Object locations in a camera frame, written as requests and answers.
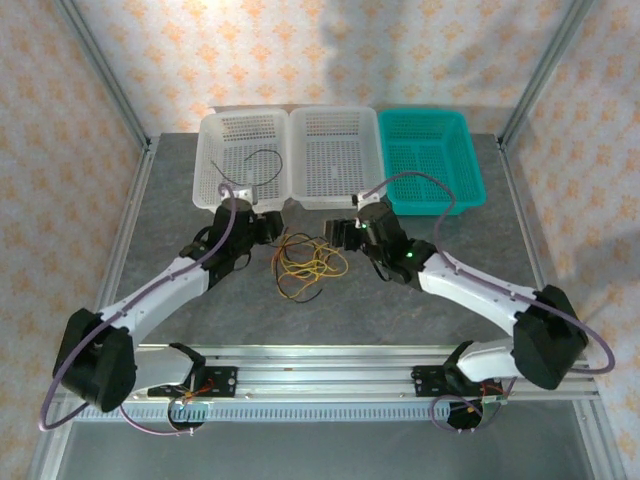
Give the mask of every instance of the teal plastic basket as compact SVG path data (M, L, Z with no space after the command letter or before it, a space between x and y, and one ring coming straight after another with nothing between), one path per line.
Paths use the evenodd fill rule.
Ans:
M478 159L464 117L444 110L400 109L378 119L387 178L407 170L427 173L456 196L450 215L487 200ZM407 176L387 186L397 215L440 215L449 195L426 178Z

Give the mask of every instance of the orange floral wallpaper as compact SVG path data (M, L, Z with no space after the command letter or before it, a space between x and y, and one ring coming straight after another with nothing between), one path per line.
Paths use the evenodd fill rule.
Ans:
M210 106L428 104L498 132L570 0L79 0L148 134Z
M613 347L598 379L631 479L640 478L640 12L596 2L509 152L549 281ZM597 346L590 361L603 364Z
M24 478L68 316L91 307L139 156L49 0L0 2L0 448Z

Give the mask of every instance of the white plastic basket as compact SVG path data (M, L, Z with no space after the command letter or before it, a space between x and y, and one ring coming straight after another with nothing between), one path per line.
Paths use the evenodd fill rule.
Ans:
M287 112L278 108L242 110L207 115L200 123L196 167L193 181L193 203L212 212L220 205L218 185L229 179L241 185L258 185L257 213L281 210L291 196L290 164L287 155Z
M373 109L303 107L290 124L292 197L304 208L351 208L351 195L385 179Z

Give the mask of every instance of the plastic basket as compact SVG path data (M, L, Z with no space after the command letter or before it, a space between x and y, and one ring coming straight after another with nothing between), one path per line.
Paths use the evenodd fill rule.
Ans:
M193 203L215 212L220 205L218 185L227 182L224 175L241 185L258 185L272 178L280 168L277 155L259 152L275 150L282 156L282 171L271 182L256 187L257 213L281 210L291 196L287 161L287 112L278 108L241 110L207 115L200 123Z
M399 109L379 117L387 177L407 170L428 173L453 191L451 215L477 207L487 199L467 123L457 112ZM398 215L440 215L449 195L421 177L400 178L388 186Z
M304 208L351 208L353 194L384 180L373 109L303 107L290 120L292 197Z

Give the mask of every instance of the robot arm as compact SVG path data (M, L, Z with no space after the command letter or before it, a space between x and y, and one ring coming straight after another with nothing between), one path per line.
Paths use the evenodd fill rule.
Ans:
M283 229L279 212L256 215L250 191L238 193L235 221L224 244L212 251L222 238L231 217L231 204L224 199L216 210L213 225L196 235L160 275L124 300L93 313L74 313L65 330L54 367L54 375L78 344L105 319L120 313L75 358L62 377L62 384L103 412L117 408L131 392L158 385L180 385L191 378L195 387L203 381L204 358L181 344L136 355L136 347L173 312L191 299L213 288L235 268L243 256L251 259L255 244L274 241ZM125 309L134 303L133 308Z
M333 247L362 250L389 280L448 298L499 326L509 336L487 343L464 342L445 362L443 374L451 393L464 394L487 379L525 377L533 384L557 388L587 345L583 331L526 300L545 303L575 317L564 292L548 285L541 292L513 285L444 259L430 243L410 239L391 208L373 195L356 200L355 220L331 220L325 236ZM479 277L479 281L469 275ZM511 292L497 292L498 285Z

